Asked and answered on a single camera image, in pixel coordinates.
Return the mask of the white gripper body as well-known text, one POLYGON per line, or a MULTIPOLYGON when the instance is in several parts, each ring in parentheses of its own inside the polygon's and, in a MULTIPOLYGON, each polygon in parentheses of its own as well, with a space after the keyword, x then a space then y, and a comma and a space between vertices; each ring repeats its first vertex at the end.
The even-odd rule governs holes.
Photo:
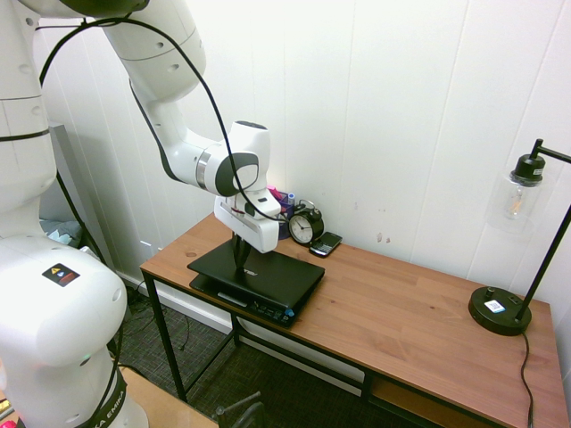
POLYGON ((214 215, 217 220, 231 229, 253 248, 261 253, 276 249, 279 225, 271 219, 255 219, 248 214, 238 214, 231 210, 226 198, 217 196, 214 202, 214 215))

